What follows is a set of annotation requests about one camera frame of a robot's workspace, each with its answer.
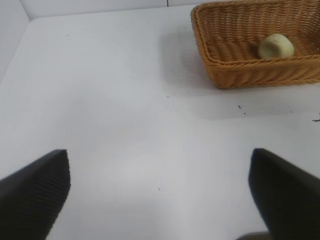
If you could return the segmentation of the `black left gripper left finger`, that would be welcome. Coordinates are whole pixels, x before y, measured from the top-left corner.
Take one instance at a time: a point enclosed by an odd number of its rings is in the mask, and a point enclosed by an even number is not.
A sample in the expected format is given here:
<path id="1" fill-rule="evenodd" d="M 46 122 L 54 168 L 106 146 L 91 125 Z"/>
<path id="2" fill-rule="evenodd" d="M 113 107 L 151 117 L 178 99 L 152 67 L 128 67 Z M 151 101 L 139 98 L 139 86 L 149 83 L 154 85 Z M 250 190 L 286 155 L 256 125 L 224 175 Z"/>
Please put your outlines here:
<path id="1" fill-rule="evenodd" d="M 44 240 L 71 188 L 68 153 L 53 150 L 0 181 L 0 238 Z"/>

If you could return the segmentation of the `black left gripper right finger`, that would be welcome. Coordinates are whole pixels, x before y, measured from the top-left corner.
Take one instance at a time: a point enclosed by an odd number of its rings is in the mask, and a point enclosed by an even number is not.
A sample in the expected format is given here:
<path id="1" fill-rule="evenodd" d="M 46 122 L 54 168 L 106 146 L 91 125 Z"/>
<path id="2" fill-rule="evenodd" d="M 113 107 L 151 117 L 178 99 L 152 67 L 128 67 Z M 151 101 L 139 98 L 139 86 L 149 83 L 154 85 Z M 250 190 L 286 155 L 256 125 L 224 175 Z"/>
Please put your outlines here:
<path id="1" fill-rule="evenodd" d="M 248 184 L 273 240 L 320 238 L 320 180 L 273 152 L 256 148 Z"/>

